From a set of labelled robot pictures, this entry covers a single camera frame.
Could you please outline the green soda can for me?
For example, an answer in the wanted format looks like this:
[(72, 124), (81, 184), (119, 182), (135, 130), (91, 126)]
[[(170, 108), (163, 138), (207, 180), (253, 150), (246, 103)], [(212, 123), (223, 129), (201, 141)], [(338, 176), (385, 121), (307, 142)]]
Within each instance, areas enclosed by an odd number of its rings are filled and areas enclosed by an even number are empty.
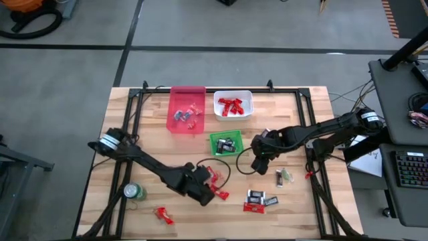
[(128, 183), (124, 187), (124, 196), (128, 199), (143, 201), (146, 199), (147, 192), (139, 183)]

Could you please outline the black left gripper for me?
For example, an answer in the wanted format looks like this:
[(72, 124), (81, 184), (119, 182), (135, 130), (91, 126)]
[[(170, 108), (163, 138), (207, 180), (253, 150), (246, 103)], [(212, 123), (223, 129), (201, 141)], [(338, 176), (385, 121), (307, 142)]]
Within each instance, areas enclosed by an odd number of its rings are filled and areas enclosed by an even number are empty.
[(175, 191), (183, 196), (187, 195), (199, 202), (201, 206), (206, 206), (213, 198), (214, 193), (206, 182), (211, 178), (211, 174), (204, 165), (197, 165), (195, 169), (189, 166), (178, 168), (179, 177), (175, 184)]

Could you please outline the black desk device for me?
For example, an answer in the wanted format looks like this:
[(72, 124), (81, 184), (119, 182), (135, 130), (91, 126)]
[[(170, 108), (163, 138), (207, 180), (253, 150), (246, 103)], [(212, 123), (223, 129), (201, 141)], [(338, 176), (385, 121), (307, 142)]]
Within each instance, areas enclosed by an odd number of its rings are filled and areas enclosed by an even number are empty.
[(416, 79), (428, 91), (428, 64), (416, 64), (411, 71)]

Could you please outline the dark grey side desk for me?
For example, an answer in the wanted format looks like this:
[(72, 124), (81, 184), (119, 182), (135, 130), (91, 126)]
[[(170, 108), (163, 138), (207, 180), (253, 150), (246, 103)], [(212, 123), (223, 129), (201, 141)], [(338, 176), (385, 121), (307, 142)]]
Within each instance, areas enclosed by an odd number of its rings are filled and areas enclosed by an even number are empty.
[(428, 228), (428, 189), (406, 188), (398, 185), (391, 154), (408, 151), (428, 154), (427, 147), (382, 144), (383, 173), (387, 183), (388, 205), (391, 217), (407, 227)]

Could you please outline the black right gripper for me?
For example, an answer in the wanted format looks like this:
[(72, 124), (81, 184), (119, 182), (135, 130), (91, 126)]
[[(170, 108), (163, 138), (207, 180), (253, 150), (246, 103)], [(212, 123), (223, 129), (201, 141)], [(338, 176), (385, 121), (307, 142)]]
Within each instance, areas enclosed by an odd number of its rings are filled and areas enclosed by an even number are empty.
[(260, 175), (265, 175), (270, 161), (284, 152), (283, 130), (272, 130), (268, 137), (256, 135), (251, 141), (251, 149), (255, 159), (251, 168)]

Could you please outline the grey metal cart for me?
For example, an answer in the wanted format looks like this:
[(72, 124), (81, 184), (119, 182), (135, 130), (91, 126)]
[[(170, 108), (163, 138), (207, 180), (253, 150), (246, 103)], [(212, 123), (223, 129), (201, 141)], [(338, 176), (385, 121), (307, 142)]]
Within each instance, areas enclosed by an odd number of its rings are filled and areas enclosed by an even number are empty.
[(53, 163), (10, 149), (0, 135), (0, 241), (5, 241), (31, 173), (52, 171)]

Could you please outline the pink white patterned object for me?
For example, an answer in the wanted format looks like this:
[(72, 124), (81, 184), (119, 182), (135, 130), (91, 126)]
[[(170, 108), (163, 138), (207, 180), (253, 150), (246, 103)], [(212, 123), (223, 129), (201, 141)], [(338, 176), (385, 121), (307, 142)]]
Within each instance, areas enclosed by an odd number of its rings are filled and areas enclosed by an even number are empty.
[(409, 111), (408, 118), (413, 125), (421, 129), (428, 128), (428, 116), (424, 115), (423, 113)]

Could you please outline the backlit computer keyboard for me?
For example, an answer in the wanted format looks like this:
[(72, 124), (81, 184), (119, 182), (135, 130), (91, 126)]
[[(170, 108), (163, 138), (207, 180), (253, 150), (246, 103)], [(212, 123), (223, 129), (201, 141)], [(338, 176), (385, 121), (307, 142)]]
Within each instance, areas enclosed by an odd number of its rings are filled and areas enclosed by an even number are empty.
[(393, 151), (391, 157), (399, 186), (428, 189), (428, 154)]

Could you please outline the white paper sheet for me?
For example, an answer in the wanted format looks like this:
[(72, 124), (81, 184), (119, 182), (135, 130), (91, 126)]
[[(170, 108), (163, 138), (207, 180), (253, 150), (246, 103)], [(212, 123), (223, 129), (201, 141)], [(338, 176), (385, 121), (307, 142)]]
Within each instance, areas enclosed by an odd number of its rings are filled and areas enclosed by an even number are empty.
[(377, 177), (383, 176), (383, 162), (380, 149), (375, 149), (374, 151), (359, 157), (352, 161), (348, 166), (355, 171), (360, 171)]

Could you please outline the orange vacuum cleaner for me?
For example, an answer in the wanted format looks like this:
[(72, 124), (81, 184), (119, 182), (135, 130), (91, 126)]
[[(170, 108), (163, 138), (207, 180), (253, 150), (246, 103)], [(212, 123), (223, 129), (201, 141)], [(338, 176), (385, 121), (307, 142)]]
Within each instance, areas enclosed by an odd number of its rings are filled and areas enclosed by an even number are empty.
[(27, 13), (39, 9), (43, 5), (43, 0), (0, 0), (11, 11)]

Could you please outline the black metal pole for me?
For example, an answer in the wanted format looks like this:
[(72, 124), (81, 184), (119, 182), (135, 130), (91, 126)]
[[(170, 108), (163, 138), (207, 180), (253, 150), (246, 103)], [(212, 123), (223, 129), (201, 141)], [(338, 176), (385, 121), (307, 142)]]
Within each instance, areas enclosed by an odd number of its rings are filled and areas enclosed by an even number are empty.
[(412, 38), (407, 44), (393, 54), (389, 59), (381, 60), (384, 70), (390, 71), (396, 68), (403, 60), (407, 59), (413, 52), (428, 41), (428, 26)]

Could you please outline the dark grey desk top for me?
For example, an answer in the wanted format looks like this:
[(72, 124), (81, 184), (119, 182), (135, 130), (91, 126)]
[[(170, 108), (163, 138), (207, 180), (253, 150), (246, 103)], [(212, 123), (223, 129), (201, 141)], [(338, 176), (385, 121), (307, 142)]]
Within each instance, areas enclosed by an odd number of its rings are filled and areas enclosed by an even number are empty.
[(391, 142), (396, 145), (428, 146), (428, 128), (421, 129), (408, 119), (409, 98), (425, 90), (413, 75), (414, 65), (401, 63), (387, 71), (381, 62), (368, 63)]

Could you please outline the green plastic basket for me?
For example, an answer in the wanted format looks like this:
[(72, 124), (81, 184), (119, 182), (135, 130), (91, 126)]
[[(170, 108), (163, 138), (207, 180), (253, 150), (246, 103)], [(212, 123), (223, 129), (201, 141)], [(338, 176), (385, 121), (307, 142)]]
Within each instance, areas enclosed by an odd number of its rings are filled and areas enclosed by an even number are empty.
[[(223, 150), (223, 153), (220, 155), (216, 154), (217, 151), (217, 141), (219, 139), (231, 139), (232, 141), (235, 142), (235, 152), (234, 153), (228, 153), (226, 151)], [(210, 148), (211, 148), (211, 154), (213, 156), (218, 156), (218, 157), (222, 157), (222, 156), (230, 156), (230, 155), (237, 155), (240, 152), (243, 151), (243, 141), (241, 138), (241, 131), (240, 130), (234, 130), (234, 131), (223, 131), (223, 132), (219, 132), (219, 133), (212, 133), (209, 135), (209, 140), (210, 140)]]

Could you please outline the white plastic bin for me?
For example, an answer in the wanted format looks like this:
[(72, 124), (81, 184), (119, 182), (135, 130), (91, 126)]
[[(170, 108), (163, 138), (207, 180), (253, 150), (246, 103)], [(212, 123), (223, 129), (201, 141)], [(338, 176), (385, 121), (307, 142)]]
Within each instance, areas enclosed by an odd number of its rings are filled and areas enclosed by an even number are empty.
[[(242, 103), (241, 107), (244, 109), (244, 114), (233, 114), (231, 108), (236, 104), (233, 102), (229, 109), (227, 117), (222, 116), (224, 104), (218, 102), (220, 98), (229, 99), (234, 101), (236, 98), (240, 99)], [(217, 120), (219, 121), (246, 121), (249, 120), (253, 114), (253, 95), (249, 90), (228, 90), (228, 91), (216, 91), (213, 96), (214, 101), (214, 112)]]

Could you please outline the dark floor mat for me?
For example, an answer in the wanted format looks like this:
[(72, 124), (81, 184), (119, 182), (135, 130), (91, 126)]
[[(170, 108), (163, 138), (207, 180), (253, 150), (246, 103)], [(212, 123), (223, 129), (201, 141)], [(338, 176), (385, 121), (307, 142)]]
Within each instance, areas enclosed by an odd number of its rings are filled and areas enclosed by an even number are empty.
[(388, 0), (390, 28), (397, 38), (411, 39), (428, 27), (428, 0)]

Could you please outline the pink translucent plastic bin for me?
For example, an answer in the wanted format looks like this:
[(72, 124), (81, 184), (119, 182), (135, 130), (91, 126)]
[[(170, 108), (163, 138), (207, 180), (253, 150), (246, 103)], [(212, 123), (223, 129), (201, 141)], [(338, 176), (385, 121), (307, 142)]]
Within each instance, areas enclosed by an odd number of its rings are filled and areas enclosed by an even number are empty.
[[(169, 98), (167, 129), (172, 134), (202, 134), (205, 128), (205, 97), (206, 88), (204, 86), (173, 86)], [(190, 106), (193, 103), (203, 112), (200, 115), (193, 113), (188, 120), (184, 121), (183, 115), (191, 110)], [(178, 110), (181, 110), (183, 115), (180, 120), (175, 120), (173, 116)], [(193, 120), (196, 120), (197, 124), (194, 129), (189, 130), (187, 125)]]

